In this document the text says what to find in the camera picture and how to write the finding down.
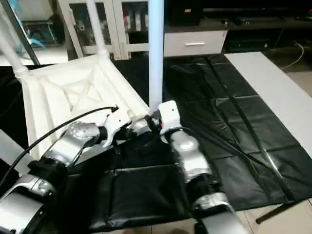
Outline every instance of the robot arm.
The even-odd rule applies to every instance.
[[[58,190],[67,168],[77,162],[87,147],[104,140],[103,148],[107,149],[114,134],[129,122],[127,112],[118,109],[101,127],[94,123],[72,123],[39,161],[30,162],[30,172],[0,198],[0,234],[32,233],[45,213],[42,198]]]
[[[247,234],[200,151],[197,139],[183,131],[176,103],[162,103],[159,111],[162,140],[170,144],[176,155],[194,218],[198,221],[197,234]]]
[[[197,139],[183,131],[176,103],[160,104],[155,116],[157,114],[148,119],[148,125],[160,133],[176,155],[194,217],[198,220],[196,230],[205,234],[247,234],[200,151]],[[114,134],[127,123],[130,118],[119,109],[108,116],[103,127],[94,123],[71,124],[39,161],[29,164],[29,174],[23,175],[0,199],[0,234],[32,233],[45,212],[44,203],[33,195],[53,195],[66,177],[67,167],[75,164],[84,148],[102,140],[106,140],[103,147],[109,147]],[[31,196],[19,193],[20,188]]]

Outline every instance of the white cable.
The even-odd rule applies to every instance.
[[[287,65],[286,67],[281,68],[281,70],[284,70],[285,68],[288,68],[288,67],[294,65],[296,62],[298,62],[298,61],[302,58],[302,56],[303,56],[303,54],[304,54],[304,48],[303,48],[303,46],[300,45],[299,43],[296,43],[295,45],[300,46],[300,48],[301,48],[301,50],[302,50],[302,53],[301,53],[300,57],[299,57],[295,62],[293,62],[293,63]]]

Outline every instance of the glass cabinet door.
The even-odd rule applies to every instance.
[[[95,0],[106,49],[121,59],[112,0]],[[79,58],[97,53],[86,0],[58,0]]]
[[[148,0],[115,0],[113,4],[122,59],[148,51]]]
[[[104,4],[97,2],[97,12],[101,24],[102,33],[104,35],[105,44],[111,45],[111,38],[108,30],[108,23],[105,14]],[[85,3],[71,3],[69,7],[73,11],[76,22],[76,32],[79,42],[82,46],[94,46],[96,41],[94,38],[91,22],[88,14],[87,5]]]

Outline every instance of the drawer handle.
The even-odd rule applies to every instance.
[[[204,45],[204,42],[185,43],[185,46]]]

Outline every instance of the black plastic sheet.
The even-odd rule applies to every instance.
[[[199,136],[234,209],[312,197],[311,158],[224,56],[208,59],[166,60],[164,101],[177,102],[181,123]],[[115,65],[148,103],[148,60],[134,58]],[[224,86],[293,199],[286,197]],[[120,152],[110,150],[72,168],[47,222],[53,220],[64,232],[92,233],[192,217],[168,145],[146,133],[122,144]]]

